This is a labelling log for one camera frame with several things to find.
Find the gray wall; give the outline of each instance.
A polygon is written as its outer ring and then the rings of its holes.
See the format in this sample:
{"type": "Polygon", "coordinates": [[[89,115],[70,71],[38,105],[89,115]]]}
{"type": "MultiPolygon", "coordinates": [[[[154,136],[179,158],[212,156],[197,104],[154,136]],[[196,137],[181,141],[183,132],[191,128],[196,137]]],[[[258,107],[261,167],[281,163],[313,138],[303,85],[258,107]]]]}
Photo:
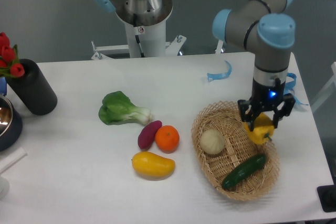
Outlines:
{"type": "MultiPolygon", "coordinates": [[[[223,8],[240,8],[246,0],[173,0],[167,40],[187,37],[188,55],[213,53],[213,18],[223,8]]],[[[309,99],[332,76],[336,61],[336,0],[294,0],[286,10],[297,23],[293,52],[309,99]]],[[[0,30],[19,45],[21,58],[36,62],[88,60],[96,46],[124,45],[124,28],[115,14],[106,14],[93,0],[0,0],[0,30]]],[[[227,52],[240,51],[227,47],[227,52]]],[[[336,94],[315,113],[328,157],[336,156],[336,94]]]]}

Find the metal bowl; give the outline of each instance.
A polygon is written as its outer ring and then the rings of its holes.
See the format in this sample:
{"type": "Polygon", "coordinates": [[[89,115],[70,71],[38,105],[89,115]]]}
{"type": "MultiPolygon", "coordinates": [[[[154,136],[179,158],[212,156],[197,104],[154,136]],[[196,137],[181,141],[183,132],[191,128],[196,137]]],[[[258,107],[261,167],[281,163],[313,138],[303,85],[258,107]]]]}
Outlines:
{"type": "Polygon", "coordinates": [[[9,99],[0,95],[0,152],[12,146],[22,131],[22,119],[9,99]]]}

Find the purple sweet potato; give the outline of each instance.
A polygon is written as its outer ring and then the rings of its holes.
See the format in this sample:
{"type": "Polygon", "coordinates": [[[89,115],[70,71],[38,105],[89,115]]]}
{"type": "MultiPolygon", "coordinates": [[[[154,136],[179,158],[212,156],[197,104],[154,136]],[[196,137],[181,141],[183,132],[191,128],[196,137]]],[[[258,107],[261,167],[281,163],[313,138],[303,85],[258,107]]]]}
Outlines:
{"type": "Polygon", "coordinates": [[[139,137],[138,137],[138,146],[140,149],[147,149],[151,147],[155,140],[155,134],[159,130],[159,128],[162,127],[162,122],[161,121],[154,121],[146,125],[139,137]]]}

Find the blue led light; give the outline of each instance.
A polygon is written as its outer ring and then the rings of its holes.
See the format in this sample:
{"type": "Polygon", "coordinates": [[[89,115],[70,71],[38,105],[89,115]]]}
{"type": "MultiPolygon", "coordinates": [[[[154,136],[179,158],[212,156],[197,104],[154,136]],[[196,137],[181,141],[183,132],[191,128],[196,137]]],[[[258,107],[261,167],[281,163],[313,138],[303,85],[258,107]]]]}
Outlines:
{"type": "Polygon", "coordinates": [[[270,98],[273,98],[273,97],[275,97],[277,94],[276,94],[276,92],[274,92],[274,91],[269,91],[269,97],[270,98]]]}

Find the wicker basket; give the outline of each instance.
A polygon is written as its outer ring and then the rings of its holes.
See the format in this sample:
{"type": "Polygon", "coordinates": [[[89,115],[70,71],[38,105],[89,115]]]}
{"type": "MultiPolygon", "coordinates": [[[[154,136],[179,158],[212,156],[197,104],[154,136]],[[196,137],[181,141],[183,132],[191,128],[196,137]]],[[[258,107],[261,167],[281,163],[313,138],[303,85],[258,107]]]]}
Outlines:
{"type": "Polygon", "coordinates": [[[211,184],[225,196],[236,200],[257,199],[265,195],[274,186],[279,175],[279,156],[274,144],[267,141],[255,145],[247,136],[235,102],[219,102],[206,107],[194,120],[192,140],[201,165],[211,184]],[[210,129],[220,131],[226,139],[226,146],[219,154],[210,155],[201,149],[199,139],[203,132],[210,129]],[[265,153],[265,167],[239,183],[233,190],[223,190],[223,179],[237,165],[247,158],[265,153]]]}

